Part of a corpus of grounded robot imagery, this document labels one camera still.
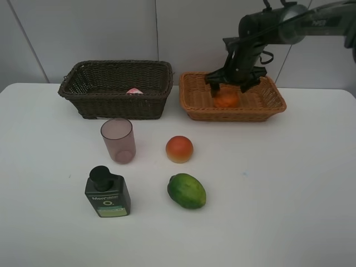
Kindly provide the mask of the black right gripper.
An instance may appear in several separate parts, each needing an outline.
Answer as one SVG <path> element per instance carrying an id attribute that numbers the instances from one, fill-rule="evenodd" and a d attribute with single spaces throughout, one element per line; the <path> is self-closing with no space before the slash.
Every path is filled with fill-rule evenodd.
<path id="1" fill-rule="evenodd" d="M 266 76 L 265 67 L 256 66 L 261 54 L 266 53 L 266 44 L 260 41 L 243 42 L 239 37 L 223 39 L 228 56 L 222 68 L 205 75 L 205 83 L 210 86 L 211 96 L 216 97 L 220 85 L 239 86 L 242 93 L 260 84 Z"/>

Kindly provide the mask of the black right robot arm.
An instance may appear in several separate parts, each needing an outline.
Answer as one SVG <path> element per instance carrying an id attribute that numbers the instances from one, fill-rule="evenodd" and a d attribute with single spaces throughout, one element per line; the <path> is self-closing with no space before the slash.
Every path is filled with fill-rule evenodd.
<path id="1" fill-rule="evenodd" d="M 222 68 L 205 75 L 212 97 L 220 85 L 239 86 L 242 93 L 266 76 L 267 63 L 261 59 L 268 45 L 295 45 L 306 36 L 343 36 L 344 47 L 355 49 L 355 1 L 338 1 L 314 9 L 297 2 L 282 1 L 271 8 L 268 1 L 258 13 L 245 15 L 239 22 L 239 35 L 224 38 L 228 56 Z"/>

